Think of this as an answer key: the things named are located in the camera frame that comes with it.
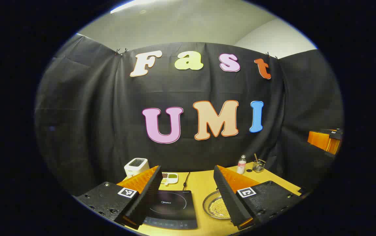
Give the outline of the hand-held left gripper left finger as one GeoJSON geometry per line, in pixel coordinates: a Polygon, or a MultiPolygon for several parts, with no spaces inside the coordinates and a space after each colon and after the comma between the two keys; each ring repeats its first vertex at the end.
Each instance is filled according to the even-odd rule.
{"type": "Polygon", "coordinates": [[[103,182],[76,200],[110,221],[138,229],[156,199],[161,181],[161,166],[155,166],[117,184],[103,182]]]}

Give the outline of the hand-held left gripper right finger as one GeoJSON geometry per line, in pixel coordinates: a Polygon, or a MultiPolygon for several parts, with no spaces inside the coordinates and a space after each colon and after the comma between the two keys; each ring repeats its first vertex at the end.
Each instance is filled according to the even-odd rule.
{"type": "Polygon", "coordinates": [[[258,183],[219,165],[214,167],[213,177],[231,221],[239,230],[264,225],[302,201],[302,197],[275,181],[258,183]]]}

